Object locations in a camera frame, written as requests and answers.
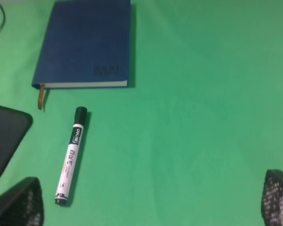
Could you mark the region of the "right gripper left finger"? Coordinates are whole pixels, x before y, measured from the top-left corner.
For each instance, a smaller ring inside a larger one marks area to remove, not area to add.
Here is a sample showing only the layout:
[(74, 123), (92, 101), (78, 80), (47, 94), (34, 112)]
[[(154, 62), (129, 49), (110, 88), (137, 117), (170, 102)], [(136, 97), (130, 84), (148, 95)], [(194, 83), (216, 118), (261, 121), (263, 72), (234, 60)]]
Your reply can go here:
[(0, 195), (0, 226), (42, 226), (44, 206), (37, 177), (26, 177)]

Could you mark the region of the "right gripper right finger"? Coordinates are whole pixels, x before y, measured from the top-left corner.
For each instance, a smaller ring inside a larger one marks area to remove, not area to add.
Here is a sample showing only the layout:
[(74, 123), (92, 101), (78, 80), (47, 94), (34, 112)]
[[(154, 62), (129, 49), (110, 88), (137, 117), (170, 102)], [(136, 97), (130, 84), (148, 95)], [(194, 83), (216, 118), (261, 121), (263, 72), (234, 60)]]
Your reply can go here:
[(283, 171), (266, 171), (261, 198), (261, 216), (266, 226), (283, 226)]

